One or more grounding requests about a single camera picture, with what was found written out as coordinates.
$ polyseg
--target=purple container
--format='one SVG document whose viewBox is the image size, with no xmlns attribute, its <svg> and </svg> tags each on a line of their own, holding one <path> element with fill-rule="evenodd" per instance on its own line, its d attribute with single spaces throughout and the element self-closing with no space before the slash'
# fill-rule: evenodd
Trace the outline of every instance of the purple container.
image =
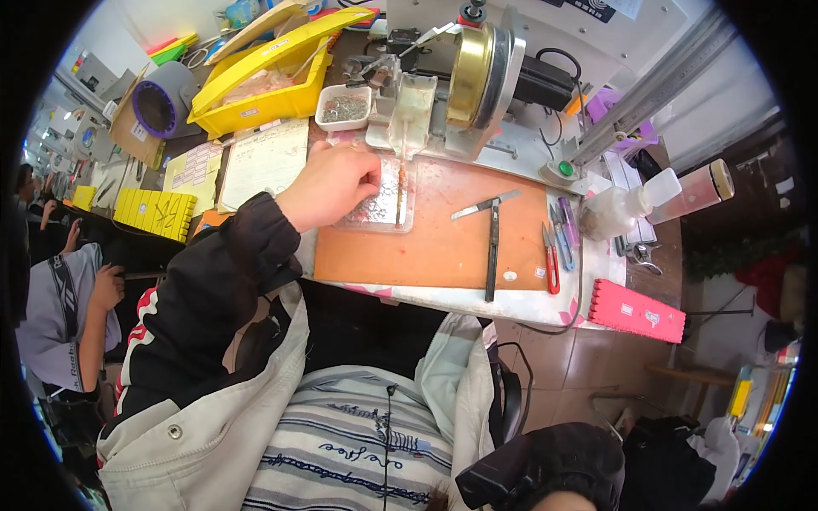
<svg viewBox="0 0 818 511">
<path fill-rule="evenodd" d="M 585 105 L 586 110 L 588 111 L 588 116 L 591 117 L 591 122 L 596 124 L 602 119 L 605 114 L 608 113 L 608 110 L 614 107 L 617 104 L 617 101 L 622 99 L 622 93 L 616 92 L 609 88 L 601 88 L 599 92 L 596 93 L 596 96 L 592 97 L 590 101 Z M 638 127 L 638 130 L 641 133 L 648 134 L 654 132 L 654 125 L 650 123 L 650 121 L 644 121 L 642 125 Z M 639 142 L 644 142 L 645 144 L 658 144 L 659 137 L 658 135 L 654 135 L 651 138 L 645 140 L 637 140 L 635 138 L 626 138 L 621 142 L 617 142 L 616 146 L 612 147 L 611 150 L 617 153 L 624 153 L 634 145 Z"/>
</svg>

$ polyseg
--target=striped shirt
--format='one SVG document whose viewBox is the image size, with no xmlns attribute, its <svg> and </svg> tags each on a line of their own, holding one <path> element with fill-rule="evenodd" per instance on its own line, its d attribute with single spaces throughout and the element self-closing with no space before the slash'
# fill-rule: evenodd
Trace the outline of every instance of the striped shirt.
<svg viewBox="0 0 818 511">
<path fill-rule="evenodd" d="M 386 388 L 395 383 L 390 405 Z M 242 508 L 372 510 L 386 494 L 388 509 L 422 510 L 434 487 L 445 492 L 451 472 L 452 445 L 414 382 L 342 365 L 302 379 Z"/>
</svg>

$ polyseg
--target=metal rail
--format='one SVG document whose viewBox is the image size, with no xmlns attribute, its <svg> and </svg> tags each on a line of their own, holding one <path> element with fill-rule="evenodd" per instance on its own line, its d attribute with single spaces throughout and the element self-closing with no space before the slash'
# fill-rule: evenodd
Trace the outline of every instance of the metal rail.
<svg viewBox="0 0 818 511">
<path fill-rule="evenodd" d="M 738 35 L 718 6 L 708 8 L 622 100 L 582 135 L 571 164 L 588 165 L 613 146 L 618 135 L 633 133 L 701 76 Z"/>
</svg>

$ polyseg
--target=notebook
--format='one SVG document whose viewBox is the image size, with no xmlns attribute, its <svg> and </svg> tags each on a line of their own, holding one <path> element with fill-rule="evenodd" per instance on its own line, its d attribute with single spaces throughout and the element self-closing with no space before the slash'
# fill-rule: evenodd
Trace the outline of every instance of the notebook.
<svg viewBox="0 0 818 511">
<path fill-rule="evenodd" d="M 267 188 L 286 190 L 307 163 L 308 133 L 308 119 L 292 119 L 238 141 L 227 160 L 221 205 L 236 211 Z"/>
</svg>

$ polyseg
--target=pen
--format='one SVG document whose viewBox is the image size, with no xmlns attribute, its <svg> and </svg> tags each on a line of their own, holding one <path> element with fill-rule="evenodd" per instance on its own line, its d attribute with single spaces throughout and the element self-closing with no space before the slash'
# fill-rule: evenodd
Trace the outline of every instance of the pen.
<svg viewBox="0 0 818 511">
<path fill-rule="evenodd" d="M 241 135 L 237 135 L 237 136 L 235 136 L 235 137 L 230 137 L 230 138 L 228 138 L 227 140 L 225 140 L 224 142 L 220 142 L 218 139 L 214 140 L 213 142 L 215 142 L 216 144 L 221 145 L 221 146 L 222 146 L 222 148 L 224 148 L 224 147 L 230 147 L 230 146 L 232 146 L 232 145 L 236 144 L 237 142 L 241 142 L 241 141 L 243 141 L 243 140 L 247 140 L 248 138 L 252 137 L 252 136 L 253 136 L 253 135 L 255 135 L 256 133 L 263 132 L 263 131 L 265 131 L 265 130 L 268 130 L 268 129 L 270 129 L 270 128 L 273 128 L 273 127 L 275 127 L 275 126 L 278 126 L 279 124 L 281 124 L 281 120 L 280 120 L 280 119 L 276 119 L 276 120 L 271 121 L 271 122 L 269 122 L 269 123 L 262 124 L 262 125 L 261 125 L 261 126 L 259 126 L 258 128 L 253 128 L 253 129 L 252 129 L 250 132 L 247 132 L 247 133 L 242 133 Z"/>
</svg>

